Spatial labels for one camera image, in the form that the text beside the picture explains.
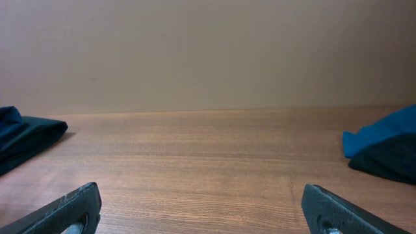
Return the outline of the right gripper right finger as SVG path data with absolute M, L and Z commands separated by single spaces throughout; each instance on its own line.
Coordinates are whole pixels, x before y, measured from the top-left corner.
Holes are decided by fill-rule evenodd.
M 318 185 L 305 185 L 301 205 L 311 234 L 410 234 Z

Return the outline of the navy blue shorts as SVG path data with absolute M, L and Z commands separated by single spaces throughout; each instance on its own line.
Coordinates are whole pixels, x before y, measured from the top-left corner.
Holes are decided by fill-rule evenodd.
M 12 138 L 22 125 L 23 120 L 17 108 L 1 107 L 1 143 Z

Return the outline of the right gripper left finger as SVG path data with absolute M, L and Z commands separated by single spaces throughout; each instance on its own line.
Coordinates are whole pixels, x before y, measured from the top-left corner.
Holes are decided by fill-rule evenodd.
M 1 233 L 94 234 L 100 221 L 98 185 L 89 182 L 1 228 Z

